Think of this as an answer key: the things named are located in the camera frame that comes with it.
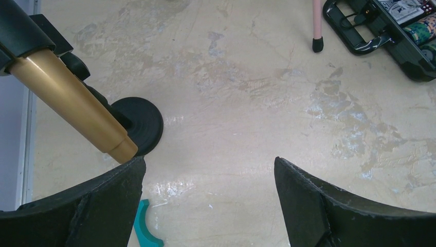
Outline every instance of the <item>gold cylinder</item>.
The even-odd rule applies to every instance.
[[[138,151],[121,124],[52,51],[43,49],[16,58],[8,70],[95,147],[117,162],[129,161]]]

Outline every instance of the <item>pink rod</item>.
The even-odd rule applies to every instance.
[[[314,39],[319,40],[321,33],[321,0],[313,0]]]

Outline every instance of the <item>teal curved object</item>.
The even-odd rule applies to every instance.
[[[146,225],[146,212],[150,206],[149,200],[141,200],[139,202],[138,211],[136,212],[135,222],[133,227],[135,228],[136,237],[141,247],[163,247],[164,241],[153,236]]]

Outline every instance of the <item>black round base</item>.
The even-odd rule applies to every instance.
[[[148,100],[138,97],[120,99],[112,107],[132,121],[127,133],[138,146],[136,156],[151,152],[164,131],[164,120],[159,109]]]

